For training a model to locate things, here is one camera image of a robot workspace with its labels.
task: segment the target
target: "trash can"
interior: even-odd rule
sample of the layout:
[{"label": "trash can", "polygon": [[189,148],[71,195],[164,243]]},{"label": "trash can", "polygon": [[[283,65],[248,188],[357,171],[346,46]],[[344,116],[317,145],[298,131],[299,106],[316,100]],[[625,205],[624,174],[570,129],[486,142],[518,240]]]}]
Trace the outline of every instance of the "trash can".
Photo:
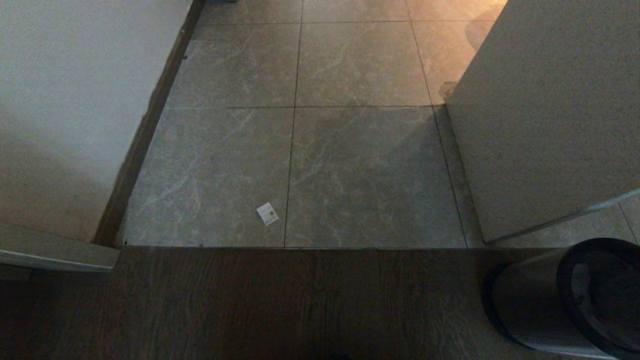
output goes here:
[{"label": "trash can", "polygon": [[640,247],[583,241],[484,279],[484,310],[505,337],[529,348],[601,359],[640,359]]}]

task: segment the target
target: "wooden floor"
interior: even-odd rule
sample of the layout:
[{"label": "wooden floor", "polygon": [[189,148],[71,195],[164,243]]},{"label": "wooden floor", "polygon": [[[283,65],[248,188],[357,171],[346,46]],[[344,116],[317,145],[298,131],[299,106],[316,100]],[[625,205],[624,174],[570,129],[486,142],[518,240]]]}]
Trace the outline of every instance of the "wooden floor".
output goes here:
[{"label": "wooden floor", "polygon": [[0,358],[564,359],[503,340],[479,299],[539,253],[126,247],[108,275],[3,284]]}]

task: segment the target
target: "tile floor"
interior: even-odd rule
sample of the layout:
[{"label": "tile floor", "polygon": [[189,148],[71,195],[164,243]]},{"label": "tile floor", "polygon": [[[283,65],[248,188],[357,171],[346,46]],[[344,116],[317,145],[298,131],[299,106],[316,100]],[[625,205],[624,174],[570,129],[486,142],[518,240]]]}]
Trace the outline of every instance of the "tile floor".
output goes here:
[{"label": "tile floor", "polygon": [[[488,246],[442,105],[505,2],[207,2],[121,240]],[[265,202],[280,217],[269,226],[256,213]],[[491,246],[634,241],[632,222],[638,200]]]}]

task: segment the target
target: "small paper label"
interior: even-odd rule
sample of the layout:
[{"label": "small paper label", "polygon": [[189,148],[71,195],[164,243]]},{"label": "small paper label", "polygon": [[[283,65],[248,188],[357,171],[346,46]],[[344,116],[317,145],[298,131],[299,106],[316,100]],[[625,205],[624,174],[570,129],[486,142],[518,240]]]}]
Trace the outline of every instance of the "small paper label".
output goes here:
[{"label": "small paper label", "polygon": [[276,211],[273,209],[273,206],[271,206],[271,203],[267,202],[265,205],[262,205],[256,210],[262,218],[262,221],[264,221],[264,225],[271,225],[275,220],[279,219],[278,214],[276,214]]}]

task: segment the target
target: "wall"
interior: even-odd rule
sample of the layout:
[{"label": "wall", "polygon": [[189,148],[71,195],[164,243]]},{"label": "wall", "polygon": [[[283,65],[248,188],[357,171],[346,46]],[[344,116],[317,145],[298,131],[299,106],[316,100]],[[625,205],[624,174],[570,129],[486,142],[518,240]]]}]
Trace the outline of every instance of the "wall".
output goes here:
[{"label": "wall", "polygon": [[90,241],[191,0],[0,0],[0,222]]},{"label": "wall", "polygon": [[448,103],[485,240],[640,188],[640,1],[510,0]]}]

